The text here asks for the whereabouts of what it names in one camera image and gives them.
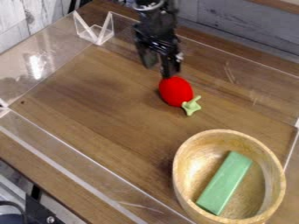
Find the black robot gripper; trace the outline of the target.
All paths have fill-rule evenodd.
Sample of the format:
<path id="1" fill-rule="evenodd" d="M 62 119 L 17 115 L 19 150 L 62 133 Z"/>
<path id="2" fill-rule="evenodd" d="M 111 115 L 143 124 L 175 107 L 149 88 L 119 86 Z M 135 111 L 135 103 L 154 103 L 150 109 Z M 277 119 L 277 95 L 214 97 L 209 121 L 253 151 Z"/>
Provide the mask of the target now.
<path id="1" fill-rule="evenodd" d="M 171 78 L 181 72 L 182 62 L 177 57 L 179 39 L 178 25 L 179 0 L 135 0 L 134 9 L 139 22 L 134 25 L 135 47 L 147 69 L 162 60 L 162 76 Z"/>

